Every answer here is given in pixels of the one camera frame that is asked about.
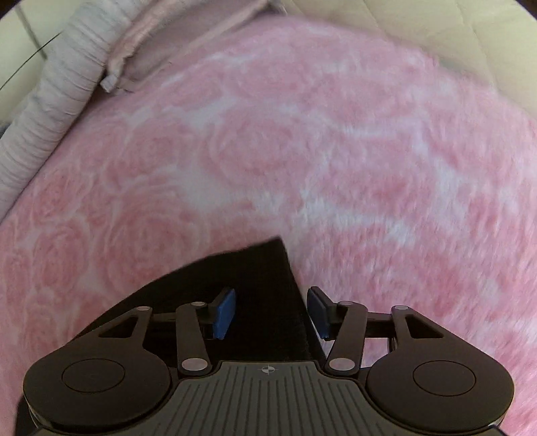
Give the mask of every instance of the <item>pink rose pattern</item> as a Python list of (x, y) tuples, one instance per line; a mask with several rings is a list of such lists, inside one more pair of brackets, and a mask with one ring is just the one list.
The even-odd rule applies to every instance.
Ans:
[[(83, 114), (0, 226), (0, 432), (32, 362), (151, 280), (281, 235), (303, 292), (408, 304), (537, 433), (537, 128), (421, 51), (258, 21)], [(382, 351), (368, 346), (365, 362)]]

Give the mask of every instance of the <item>pink fluffy rug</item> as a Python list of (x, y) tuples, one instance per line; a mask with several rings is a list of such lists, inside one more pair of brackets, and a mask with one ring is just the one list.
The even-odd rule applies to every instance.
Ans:
[(94, 105), (0, 227), (1, 434), (36, 359), (160, 275), (274, 235), (303, 291), (407, 304), (499, 360), (504, 430), (537, 434), (536, 139), (420, 50), (290, 18)]

